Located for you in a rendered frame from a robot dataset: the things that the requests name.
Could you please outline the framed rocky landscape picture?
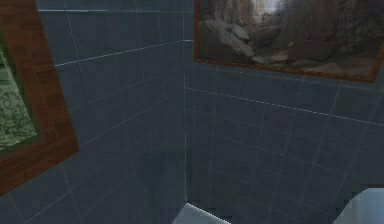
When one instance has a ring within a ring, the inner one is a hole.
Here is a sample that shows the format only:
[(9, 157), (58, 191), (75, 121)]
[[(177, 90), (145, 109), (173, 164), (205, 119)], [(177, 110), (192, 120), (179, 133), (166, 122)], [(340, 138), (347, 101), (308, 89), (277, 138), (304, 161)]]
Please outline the framed rocky landscape picture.
[(194, 60), (373, 82), (384, 0), (194, 0)]

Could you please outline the wood framed green picture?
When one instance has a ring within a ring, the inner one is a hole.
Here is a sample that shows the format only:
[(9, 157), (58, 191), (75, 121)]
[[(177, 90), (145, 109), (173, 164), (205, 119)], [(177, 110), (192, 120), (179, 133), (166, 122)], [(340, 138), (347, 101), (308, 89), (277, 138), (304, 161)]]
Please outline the wood framed green picture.
[(0, 151), (0, 196), (79, 151), (34, 0), (0, 0), (0, 40), (11, 59), (35, 137)]

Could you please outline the white toilet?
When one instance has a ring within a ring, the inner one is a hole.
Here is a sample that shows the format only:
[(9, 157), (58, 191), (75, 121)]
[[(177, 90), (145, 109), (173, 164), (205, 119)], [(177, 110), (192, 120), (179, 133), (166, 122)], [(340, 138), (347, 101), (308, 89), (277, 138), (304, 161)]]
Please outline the white toilet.
[[(186, 203), (172, 224), (234, 224)], [(368, 188), (348, 201), (329, 224), (384, 224), (384, 188)]]

